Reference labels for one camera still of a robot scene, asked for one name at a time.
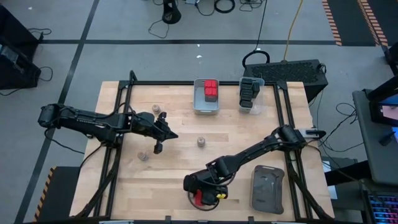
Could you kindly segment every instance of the orange striped tape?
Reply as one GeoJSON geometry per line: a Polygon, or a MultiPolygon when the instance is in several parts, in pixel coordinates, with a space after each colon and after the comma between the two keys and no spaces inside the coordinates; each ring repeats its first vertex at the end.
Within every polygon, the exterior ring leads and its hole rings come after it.
{"type": "Polygon", "coordinates": [[[42,196],[40,197],[39,204],[37,205],[36,212],[35,212],[35,215],[33,217],[33,222],[37,222],[37,220],[39,220],[40,212],[42,211],[44,200],[45,200],[45,195],[47,194],[47,191],[49,190],[51,177],[52,177],[52,175],[53,175],[53,173],[54,173],[56,168],[57,167],[52,167],[50,169],[50,172],[49,172],[48,176],[47,176],[47,180],[45,181],[45,184],[44,184],[44,189],[43,189],[43,192],[42,192],[42,196]]]}
{"type": "Polygon", "coordinates": [[[380,28],[380,24],[374,16],[373,10],[371,9],[368,0],[357,0],[359,7],[362,10],[363,16],[365,17],[366,22],[368,23],[369,30],[373,35],[373,39],[376,45],[388,46],[388,40],[383,33],[383,30],[380,28]]]}
{"type": "Polygon", "coordinates": [[[322,6],[323,6],[323,9],[326,12],[326,18],[328,19],[329,26],[330,26],[331,32],[333,34],[333,38],[335,39],[336,45],[341,46],[341,38],[340,38],[340,35],[338,33],[338,29],[337,29],[337,26],[335,24],[335,20],[333,19],[333,15],[331,14],[328,1],[327,0],[322,0],[322,6]]]}

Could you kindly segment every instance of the computer monitor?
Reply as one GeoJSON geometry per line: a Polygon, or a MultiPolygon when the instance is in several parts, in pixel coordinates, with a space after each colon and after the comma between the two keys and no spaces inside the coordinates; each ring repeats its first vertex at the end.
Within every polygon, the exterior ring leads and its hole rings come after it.
{"type": "Polygon", "coordinates": [[[398,77],[367,93],[373,122],[398,126],[398,77]]]}

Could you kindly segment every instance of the keyboard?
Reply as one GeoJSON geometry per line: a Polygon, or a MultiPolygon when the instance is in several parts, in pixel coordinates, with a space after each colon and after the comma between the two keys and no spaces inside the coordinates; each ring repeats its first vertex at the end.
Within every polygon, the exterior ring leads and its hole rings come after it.
{"type": "Polygon", "coordinates": [[[385,204],[390,208],[385,207],[383,203],[376,200],[372,195],[369,195],[369,203],[373,210],[373,218],[377,224],[379,223],[398,223],[398,197],[378,195],[378,197],[385,201],[385,204]]]}
{"type": "Polygon", "coordinates": [[[245,73],[249,77],[262,78],[266,82],[304,82],[315,83],[318,81],[318,74],[323,74],[318,60],[301,60],[287,63],[263,63],[247,65],[245,73]]]}

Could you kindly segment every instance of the plastic container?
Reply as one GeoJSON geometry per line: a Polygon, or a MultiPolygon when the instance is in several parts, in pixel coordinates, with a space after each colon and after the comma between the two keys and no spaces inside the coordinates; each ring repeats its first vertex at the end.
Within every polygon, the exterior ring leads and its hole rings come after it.
{"type": "Polygon", "coordinates": [[[259,94],[257,95],[257,97],[256,97],[255,99],[252,100],[252,102],[253,102],[253,107],[252,107],[252,108],[245,108],[245,107],[242,107],[242,106],[239,104],[239,102],[238,102],[239,111],[242,112],[242,113],[260,114],[262,111],[265,110],[265,104],[264,104],[264,100],[263,100],[263,97],[262,97],[262,94],[263,94],[262,92],[263,92],[264,90],[263,90],[263,88],[261,88],[262,86],[264,86],[265,81],[264,81],[262,78],[242,77],[242,78],[239,80],[239,91],[238,91],[238,94],[239,94],[240,91],[241,91],[241,84],[242,84],[242,79],[243,79],[243,78],[248,78],[248,79],[251,79],[251,80],[253,80],[253,81],[256,81],[256,82],[260,83],[260,92],[259,92],[259,94]]]}
{"type": "Polygon", "coordinates": [[[220,98],[220,92],[218,91],[218,97],[215,102],[205,101],[205,80],[216,80],[213,78],[197,78],[193,82],[193,110],[195,114],[202,115],[214,115],[220,110],[218,106],[218,100],[220,98]]]}

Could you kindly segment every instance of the table leg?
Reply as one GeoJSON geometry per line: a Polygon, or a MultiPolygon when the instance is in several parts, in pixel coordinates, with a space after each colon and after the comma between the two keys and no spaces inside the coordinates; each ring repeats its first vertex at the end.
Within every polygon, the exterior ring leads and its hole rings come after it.
{"type": "Polygon", "coordinates": [[[363,161],[358,162],[353,165],[343,167],[340,169],[335,169],[325,173],[326,182],[328,186],[347,183],[353,181],[352,179],[348,178],[347,176],[341,174],[344,173],[356,180],[360,179],[371,179],[371,170],[369,168],[369,162],[363,161]]]}

